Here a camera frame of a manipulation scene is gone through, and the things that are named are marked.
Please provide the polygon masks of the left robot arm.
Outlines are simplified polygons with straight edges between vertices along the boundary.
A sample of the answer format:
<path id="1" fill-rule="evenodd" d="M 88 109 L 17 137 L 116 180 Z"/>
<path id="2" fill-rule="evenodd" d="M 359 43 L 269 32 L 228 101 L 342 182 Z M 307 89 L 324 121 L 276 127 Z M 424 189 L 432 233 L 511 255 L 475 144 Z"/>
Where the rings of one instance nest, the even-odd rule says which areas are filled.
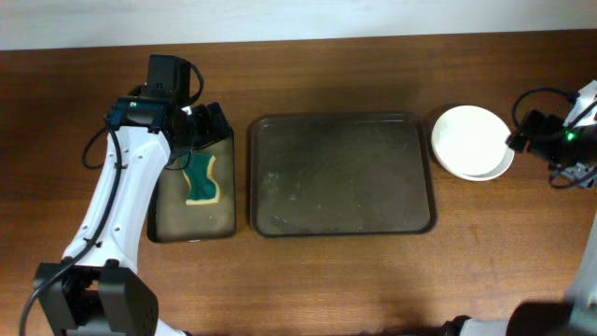
<path id="1" fill-rule="evenodd" d="M 236 230 L 234 131 L 221 106 L 190 88 L 196 65 L 153 54 L 145 83 L 104 117 L 100 178 L 73 241 L 38 266 L 30 303 L 56 335 L 173 335 L 138 274 L 143 234 L 156 241 Z"/>

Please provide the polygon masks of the pale green plate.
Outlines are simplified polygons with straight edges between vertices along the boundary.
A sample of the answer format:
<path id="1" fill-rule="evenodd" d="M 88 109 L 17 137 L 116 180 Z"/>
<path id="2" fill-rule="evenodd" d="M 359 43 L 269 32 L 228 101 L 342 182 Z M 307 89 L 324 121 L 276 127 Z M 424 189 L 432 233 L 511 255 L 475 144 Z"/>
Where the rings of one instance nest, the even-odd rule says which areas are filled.
<path id="1" fill-rule="evenodd" d="M 453 170 L 467 175 L 490 172 L 514 150 L 506 144 L 511 131 L 493 112 L 458 105 L 441 114 L 431 133 L 432 150 Z"/>

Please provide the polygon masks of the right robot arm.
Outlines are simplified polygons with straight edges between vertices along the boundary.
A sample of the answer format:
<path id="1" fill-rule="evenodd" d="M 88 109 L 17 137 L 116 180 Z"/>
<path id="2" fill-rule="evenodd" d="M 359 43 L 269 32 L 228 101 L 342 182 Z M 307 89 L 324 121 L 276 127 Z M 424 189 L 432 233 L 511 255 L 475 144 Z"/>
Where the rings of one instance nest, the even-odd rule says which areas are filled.
<path id="1" fill-rule="evenodd" d="M 572 112 L 566 120 L 530 112 L 506 144 L 516 152 L 530 151 L 549 159 L 549 177 L 570 174 L 576 163 L 591 169 L 574 177 L 576 187 L 596 177 L 596 104 Z M 594 335 L 596 333 L 596 228 L 592 227 L 581 265 L 565 299 L 560 302 L 521 303 L 508 320 L 478 320 L 467 315 L 446 322 L 440 335 Z"/>

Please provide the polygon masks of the pale pink plate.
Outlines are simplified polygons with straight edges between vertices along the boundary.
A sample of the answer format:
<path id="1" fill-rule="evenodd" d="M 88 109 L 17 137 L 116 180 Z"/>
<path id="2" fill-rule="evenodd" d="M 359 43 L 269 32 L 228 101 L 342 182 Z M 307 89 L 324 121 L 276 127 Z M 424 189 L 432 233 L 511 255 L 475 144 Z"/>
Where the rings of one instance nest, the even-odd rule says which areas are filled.
<path id="1" fill-rule="evenodd" d="M 514 161 L 514 153 L 507 152 L 505 154 L 504 158 L 490 172 L 484 173 L 481 175 L 467 175 L 467 174 L 460 173 L 460 172 L 453 170 L 449 165 L 444 163 L 440 158 L 437 158 L 437 162 L 446 171 L 448 171 L 452 175 L 455 175 L 459 178 L 462 178 L 462 179 L 468 180 L 468 181 L 473 181 L 473 182 L 483 182 L 483 181 L 489 181 L 489 180 L 497 178 L 498 176 L 504 174 L 509 169 L 509 167 L 511 166 L 513 161 Z"/>

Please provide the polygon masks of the green and yellow sponge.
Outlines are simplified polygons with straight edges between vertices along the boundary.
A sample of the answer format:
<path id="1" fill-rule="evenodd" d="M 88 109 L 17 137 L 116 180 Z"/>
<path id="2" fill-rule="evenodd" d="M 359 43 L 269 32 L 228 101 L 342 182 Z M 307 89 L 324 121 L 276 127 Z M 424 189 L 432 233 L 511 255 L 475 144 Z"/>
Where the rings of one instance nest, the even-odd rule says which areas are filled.
<path id="1" fill-rule="evenodd" d="M 220 201 L 220 187 L 214 178 L 216 157 L 209 153 L 190 153 L 181 160 L 188 184 L 186 205 L 199 206 Z"/>

